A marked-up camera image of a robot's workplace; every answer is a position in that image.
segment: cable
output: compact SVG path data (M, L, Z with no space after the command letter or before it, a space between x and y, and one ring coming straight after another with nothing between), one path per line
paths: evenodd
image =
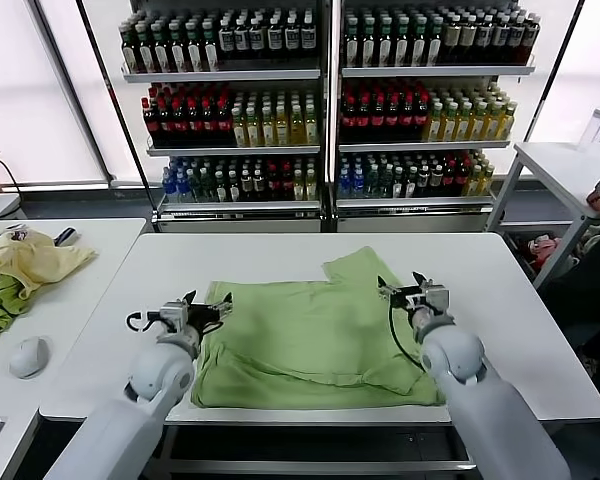
M411 363L418 367L419 370L422 370L424 372L424 368L422 368L422 365L420 365L420 363L416 362L413 358L411 358L411 355L409 355L404 349L404 347L400 344L398 336L396 335L395 326L393 324L393 308L391 306L389 306L389 328L391 328L391 336L393 337L393 341L395 342L396 346L400 349L404 356L407 357L407 359L409 359Z
M20 198L20 203L16 206L16 208L8 211L7 213L3 213L0 215L0 219L2 219L2 218L13 215L18 210L20 210L20 205L22 205L22 203L23 203L23 198L22 198L22 191L20 190L20 186L18 185L18 182L16 182L16 179L13 178L13 174L11 173L11 170L9 170L9 167L7 167L7 164L4 163L2 160L0 160L0 165L2 165L4 167L4 169L7 171L7 173L9 174L9 177L11 178L11 182L13 183L13 186L16 187L16 190L18 192L18 197Z

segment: computer mouse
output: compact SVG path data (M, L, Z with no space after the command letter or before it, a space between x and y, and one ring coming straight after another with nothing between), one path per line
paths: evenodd
M30 377L49 363L49 345L40 337L31 337L18 345L9 359L9 371L18 378Z

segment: table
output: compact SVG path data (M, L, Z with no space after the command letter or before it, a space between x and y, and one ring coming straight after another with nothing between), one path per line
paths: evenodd
M600 418L600 395L503 240L496 234L147 234L134 247L93 312L40 405L49 419L80 420L127 383L134 358L155 342L125 326L131 312L155 310L213 280L325 280L321 265L373 247L406 284L420 271L451 291L459 325L478 334L492 364L538 419ZM446 407L339 411L200 409L190 395L167 424L444 425Z
M557 267L560 267L573 251L592 222L600 220L600 213L593 210L586 200L600 181L600 143L584 146L569 143L518 143L514 148L518 153L489 215L486 230L493 232L498 229L502 213L524 167L527 167L574 217L560 245L533 282L536 288L540 288L555 275Z
M0 216L13 211L6 219L26 219L26 215L20 209L20 195L17 193L0 193Z
M0 221L0 230L18 222ZM62 282L44 286L32 309L18 317L0 336L0 478L11 478L38 425L38 405L69 350L84 328L132 245L144 229L144 219L26 220L32 228L55 237L74 227L76 246L94 248L98 256ZM51 358L35 378L20 380L8 371L9 357L24 339L43 336Z

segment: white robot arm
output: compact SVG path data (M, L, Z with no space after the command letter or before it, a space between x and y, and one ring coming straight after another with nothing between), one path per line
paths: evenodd
M422 366L444 393L451 421L485 480L568 480L571 473L522 398L500 378L480 339L447 313L449 290L414 273L417 287L396 288L378 278L392 309L409 313Z
M155 450L164 421L182 400L194 379L193 360L202 336L222 325L231 311L228 295L215 305L192 304L195 292L149 312L146 331L155 322L167 333L142 352L133 365L120 398L112 399L87 417L45 476L47 480L137 479ZM142 320L135 313L127 318Z

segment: yellow towel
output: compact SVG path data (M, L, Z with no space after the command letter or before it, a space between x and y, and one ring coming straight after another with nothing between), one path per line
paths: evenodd
M22 283L22 299L45 283L59 282L95 254L91 248L56 247L50 237L31 229L0 235L0 273Z

